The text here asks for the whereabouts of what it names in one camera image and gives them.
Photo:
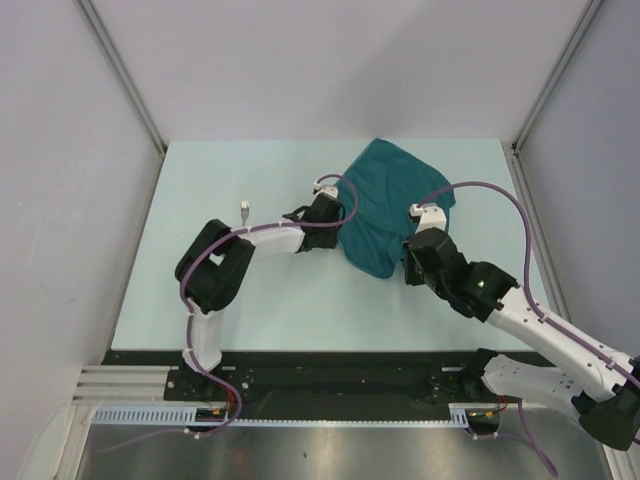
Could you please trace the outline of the teal cloth napkin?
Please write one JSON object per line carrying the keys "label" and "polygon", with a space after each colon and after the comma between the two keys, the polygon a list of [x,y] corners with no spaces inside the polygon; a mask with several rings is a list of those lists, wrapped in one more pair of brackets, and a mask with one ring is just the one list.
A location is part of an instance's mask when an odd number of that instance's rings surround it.
{"label": "teal cloth napkin", "polygon": [[355,268],[379,279],[394,273],[416,230],[409,209],[450,182],[437,169],[397,145],[375,139],[336,182],[338,199],[355,216],[338,231],[338,243]]}

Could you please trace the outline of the silver metal fork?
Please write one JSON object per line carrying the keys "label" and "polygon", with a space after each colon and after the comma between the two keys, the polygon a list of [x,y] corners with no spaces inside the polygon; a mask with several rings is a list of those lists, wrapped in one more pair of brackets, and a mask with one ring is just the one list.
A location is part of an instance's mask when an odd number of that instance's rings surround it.
{"label": "silver metal fork", "polygon": [[247,221],[250,215],[250,203],[247,200],[243,200],[240,203],[240,215],[241,215],[242,225],[245,226],[247,224]]}

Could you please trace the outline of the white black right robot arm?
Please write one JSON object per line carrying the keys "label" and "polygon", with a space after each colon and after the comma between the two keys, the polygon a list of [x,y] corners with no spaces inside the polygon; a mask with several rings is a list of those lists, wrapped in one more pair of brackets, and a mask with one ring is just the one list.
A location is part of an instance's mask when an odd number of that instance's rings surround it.
{"label": "white black right robot arm", "polygon": [[405,277],[426,285],[466,318],[502,330],[551,362],[520,364],[480,349],[461,376],[473,401],[519,397],[563,413],[592,438],[626,451],[638,441],[639,360],[543,310],[523,285],[489,262],[469,262],[444,231],[429,228],[404,243]]}

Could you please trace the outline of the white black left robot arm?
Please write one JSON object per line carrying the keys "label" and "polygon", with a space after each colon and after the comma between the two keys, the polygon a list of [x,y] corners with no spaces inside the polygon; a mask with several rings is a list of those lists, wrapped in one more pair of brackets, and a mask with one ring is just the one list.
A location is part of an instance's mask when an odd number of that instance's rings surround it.
{"label": "white black left robot arm", "polygon": [[333,249],[345,223],[338,189],[321,187],[309,206],[302,206],[272,224],[231,229],[209,221],[175,269],[180,295],[188,309],[183,359],[191,368],[186,387],[197,398],[214,397],[221,376],[214,370],[222,360],[224,311],[236,298],[252,261],[316,248]]}

